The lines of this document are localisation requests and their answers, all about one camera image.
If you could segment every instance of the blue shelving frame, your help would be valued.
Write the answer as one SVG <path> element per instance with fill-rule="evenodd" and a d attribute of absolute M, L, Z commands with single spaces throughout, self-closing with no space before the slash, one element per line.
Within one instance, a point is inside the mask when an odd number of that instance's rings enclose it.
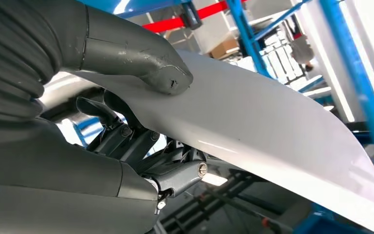
<path fill-rule="evenodd" d="M 260 32 L 258 32 L 256 35 L 255 35 L 255 39 L 256 40 L 259 40 L 261 39 L 263 36 L 265 36 L 268 32 L 270 32 L 272 29 L 274 29 L 275 27 L 279 26 L 280 23 L 282 23 L 287 17 L 295 14 L 301 7 L 303 4 L 307 3 L 308 1 L 310 0 L 303 0 L 301 2 L 299 2 L 298 4 L 294 5 L 292 8 L 290 8 L 289 10 L 287 10 L 283 15 L 281 15 L 277 20 L 275 20 L 273 23 L 269 24 L 267 27 L 265 27 L 263 30 L 261 30 Z"/>
<path fill-rule="evenodd" d="M 272 78 L 266 69 L 266 64 L 264 63 L 259 51 L 260 45 L 257 42 L 253 30 L 247 22 L 247 18 L 244 14 L 242 8 L 242 2 L 240 0 L 225 0 L 228 7 L 230 8 L 230 13 L 237 25 L 237 29 L 242 36 L 243 45 L 246 49 L 246 52 L 251 56 L 254 67 L 256 71 L 265 77 Z"/>

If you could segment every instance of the white fender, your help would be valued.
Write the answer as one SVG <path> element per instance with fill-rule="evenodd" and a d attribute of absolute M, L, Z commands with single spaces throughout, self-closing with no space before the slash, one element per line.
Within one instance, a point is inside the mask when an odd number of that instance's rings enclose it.
<path fill-rule="evenodd" d="M 129 76 L 77 73 L 119 95 L 149 129 L 263 177 L 374 231 L 374 166 L 333 114 L 257 73 L 187 52 L 178 96 Z"/>

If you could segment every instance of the bolt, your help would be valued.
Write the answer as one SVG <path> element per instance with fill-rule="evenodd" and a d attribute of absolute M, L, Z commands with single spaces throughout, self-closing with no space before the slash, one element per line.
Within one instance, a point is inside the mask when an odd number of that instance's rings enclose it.
<path fill-rule="evenodd" d="M 156 141 L 158 138 L 160 138 L 160 134 L 158 132 L 152 132 L 150 137 L 151 140 Z"/>
<path fill-rule="evenodd" d="M 207 164 L 205 162 L 199 165 L 199 177 L 203 177 L 207 173 Z"/>
<path fill-rule="evenodd" d="M 162 200 L 160 202 L 158 202 L 157 204 L 157 209 L 161 210 L 162 208 L 164 208 L 166 206 L 166 201 L 165 200 Z"/>
<path fill-rule="evenodd" d="M 123 137 L 128 137 L 130 134 L 131 134 L 131 129 L 130 129 L 129 126 L 124 126 L 124 127 L 121 129 L 121 136 L 123 136 Z"/>

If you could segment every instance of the scuff mark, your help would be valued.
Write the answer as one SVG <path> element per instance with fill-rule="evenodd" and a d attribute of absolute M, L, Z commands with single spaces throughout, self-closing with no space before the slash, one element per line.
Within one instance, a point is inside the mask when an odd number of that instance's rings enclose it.
<path fill-rule="evenodd" d="M 147 52 L 148 50 L 150 50 L 150 49 L 140 50 L 139 53 Z"/>
<path fill-rule="evenodd" d="M 172 89 L 177 88 L 177 86 L 178 86 L 177 81 L 175 81 L 175 80 L 170 80 L 170 81 L 171 81 L 171 88 L 172 88 Z"/>

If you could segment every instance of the black mechanical part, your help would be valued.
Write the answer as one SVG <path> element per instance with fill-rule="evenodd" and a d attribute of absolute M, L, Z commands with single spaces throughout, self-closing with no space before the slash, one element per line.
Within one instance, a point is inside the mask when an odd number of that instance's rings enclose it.
<path fill-rule="evenodd" d="M 102 141 L 102 138 L 103 138 L 103 135 L 105 133 L 106 129 L 102 130 L 101 133 L 99 133 L 95 138 L 94 140 L 91 141 L 90 144 L 88 144 L 88 146 L 85 148 L 87 151 L 95 151 L 99 145 L 101 144 L 101 141 Z"/>
<path fill-rule="evenodd" d="M 36 118 L 60 70 L 133 75 L 165 94 L 192 82 L 165 39 L 124 19 L 74 0 L 0 0 L 0 233 L 145 233 L 156 189 Z"/>
<path fill-rule="evenodd" d="M 127 137 L 130 136 L 130 134 L 131 129 L 128 127 L 128 125 L 122 124 L 103 137 L 101 143 L 94 150 L 94 152 L 103 156 L 114 158 L 114 152 L 121 147 L 120 145 L 127 139 Z"/>
<path fill-rule="evenodd" d="M 104 89 L 101 87 L 86 89 L 70 97 L 69 99 L 65 100 L 65 102 L 57 106 L 54 106 L 50 109 L 45 109 L 44 107 L 44 110 L 40 114 L 40 117 L 54 123 L 61 122 L 63 119 L 68 118 L 78 112 L 78 109 L 76 108 L 77 97 L 85 97 L 94 101 L 102 102 L 103 94 Z"/>
<path fill-rule="evenodd" d="M 156 132 L 151 130 L 143 131 L 139 136 L 131 139 L 128 144 L 120 148 L 115 154 L 121 161 L 135 166 L 143 160 L 148 151 L 153 147 L 158 138 L 155 138 Z"/>
<path fill-rule="evenodd" d="M 201 160 L 206 161 L 208 154 L 200 151 L 196 148 L 192 148 L 191 146 L 185 145 L 184 152 L 187 154 L 184 158 L 186 161 L 194 161 L 194 160 Z"/>
<path fill-rule="evenodd" d="M 202 171 L 204 166 L 206 163 L 203 161 L 163 164 L 147 170 L 143 175 L 157 182 L 160 191 L 171 190 L 170 197 L 176 197 L 203 178 L 207 172 Z"/>
<path fill-rule="evenodd" d="M 105 128 L 110 128 L 119 121 L 117 114 L 108 108 L 108 106 L 85 97 L 76 98 L 76 108 L 83 114 L 98 117 L 99 122 Z"/>
<path fill-rule="evenodd" d="M 203 25 L 203 22 L 201 21 L 193 2 L 183 2 L 181 6 L 183 8 L 183 12 L 180 17 L 186 27 L 195 30 Z"/>
<path fill-rule="evenodd" d="M 181 158 L 182 155 L 182 148 L 174 149 L 169 153 L 165 153 L 161 150 L 143 159 L 142 161 L 137 163 L 137 165 L 134 168 L 139 174 L 142 174 L 147 170 L 155 168 L 158 165 L 162 165 L 164 163 L 171 161 L 171 159 L 174 157 Z"/>
<path fill-rule="evenodd" d="M 132 112 L 131 108 L 119 96 L 106 90 L 104 93 L 104 102 L 112 110 L 117 111 L 125 116 L 125 119 L 127 119 L 127 123 L 130 127 L 138 129 L 144 128 L 140 121 L 138 121 L 134 112 Z"/>

